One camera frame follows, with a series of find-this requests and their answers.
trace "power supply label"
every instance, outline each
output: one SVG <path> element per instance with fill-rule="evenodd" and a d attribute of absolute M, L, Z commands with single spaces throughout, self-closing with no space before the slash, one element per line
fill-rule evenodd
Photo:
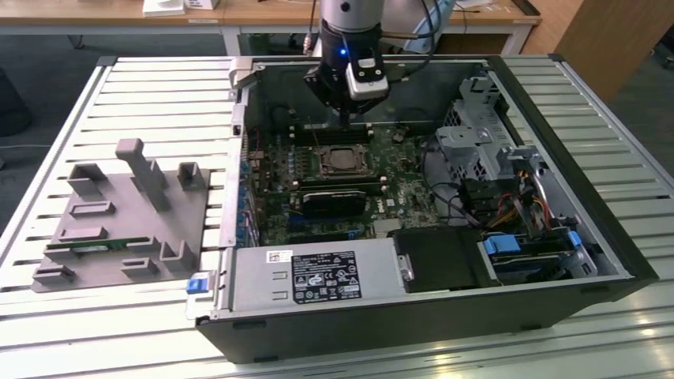
<path fill-rule="evenodd" d="M 352 251 L 292 256 L 292 300 L 296 304 L 361 298 Z"/>

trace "wooden table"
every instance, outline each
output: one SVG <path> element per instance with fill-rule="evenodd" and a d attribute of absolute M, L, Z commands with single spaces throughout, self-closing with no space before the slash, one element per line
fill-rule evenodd
<path fill-rule="evenodd" d="M 508 35 L 501 52 L 516 54 L 540 18 L 511 0 L 495 4 L 471 9 L 479 13 L 455 12 L 443 33 Z M 146 18 L 142 0 L 0 0 L 0 35 L 220 34 L 226 54 L 240 55 L 241 34 L 305 33 L 309 16 L 311 0 L 220 0 L 214 10 Z"/>
<path fill-rule="evenodd" d="M 313 24 L 320 20 L 316 9 Z M 508 35 L 503 54 L 519 54 L 539 16 L 527 16 L 511 0 L 495 0 L 492 6 L 469 8 L 479 13 L 452 12 L 443 34 Z M 229 55 L 240 55 L 238 36 L 249 33 L 307 33 L 312 0 L 226 0 L 221 35 Z"/>
<path fill-rule="evenodd" d="M 224 8 L 142 17 L 142 0 L 0 0 L 0 35 L 221 34 Z"/>

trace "blue tab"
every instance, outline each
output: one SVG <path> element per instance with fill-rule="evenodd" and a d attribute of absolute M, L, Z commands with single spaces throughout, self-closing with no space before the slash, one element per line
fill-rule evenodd
<path fill-rule="evenodd" d="M 185 291 L 188 295 L 205 294 L 208 292 L 208 279 L 189 279 Z"/>
<path fill-rule="evenodd" d="M 569 231 L 567 235 L 568 239 L 571 240 L 572 247 L 577 248 L 582 245 L 582 240 L 577 232 Z"/>
<path fill-rule="evenodd" d="M 484 251 L 487 252 L 487 255 L 492 255 L 496 252 L 496 247 L 493 247 L 491 241 L 487 239 L 481 244 L 484 245 Z"/>
<path fill-rule="evenodd" d="M 513 235 L 492 235 L 487 241 L 493 245 L 495 253 L 512 253 L 521 250 Z"/>

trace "cpu socket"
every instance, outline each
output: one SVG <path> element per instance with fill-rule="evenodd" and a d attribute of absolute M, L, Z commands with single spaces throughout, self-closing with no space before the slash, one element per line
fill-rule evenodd
<path fill-rule="evenodd" d="M 323 176 L 360 176 L 369 174 L 365 149 L 361 145 L 327 146 L 320 149 Z"/>

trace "table leg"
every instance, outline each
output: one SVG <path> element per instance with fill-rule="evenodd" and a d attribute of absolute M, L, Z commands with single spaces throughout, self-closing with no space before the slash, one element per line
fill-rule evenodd
<path fill-rule="evenodd" d="M 80 50 L 84 47 L 84 36 L 73 36 L 73 35 L 66 35 L 66 40 L 70 41 L 72 48 L 76 50 Z"/>
<path fill-rule="evenodd" d="M 237 57 L 241 55 L 241 47 L 238 45 L 238 35 L 241 34 L 237 26 L 222 26 L 221 39 L 224 40 L 224 49 L 226 55 L 230 57 Z"/>
<path fill-rule="evenodd" d="M 513 28 L 511 35 L 507 37 L 505 44 L 503 45 L 503 55 L 516 55 L 521 52 L 529 32 L 531 25 L 519 25 Z"/>

